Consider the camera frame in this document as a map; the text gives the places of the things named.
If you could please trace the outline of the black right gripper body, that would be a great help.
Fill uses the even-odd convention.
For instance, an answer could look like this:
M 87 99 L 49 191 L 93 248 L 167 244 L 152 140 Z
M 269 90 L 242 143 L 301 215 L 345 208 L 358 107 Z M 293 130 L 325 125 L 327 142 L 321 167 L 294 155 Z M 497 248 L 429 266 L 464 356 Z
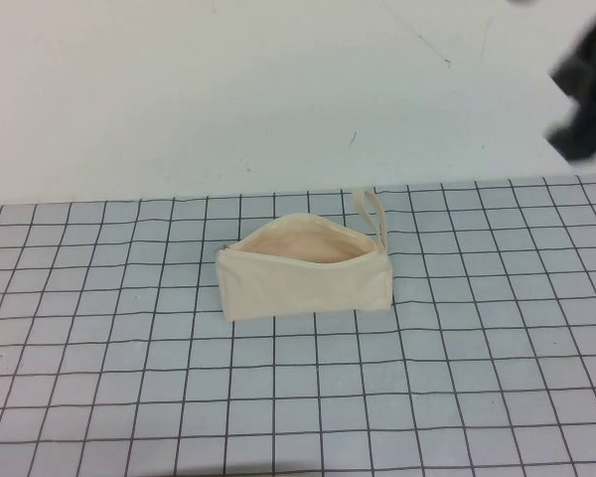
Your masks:
M 548 133 L 548 143 L 568 163 L 592 160 L 596 155 L 596 55 L 573 52 L 550 77 L 575 102 L 575 111 Z

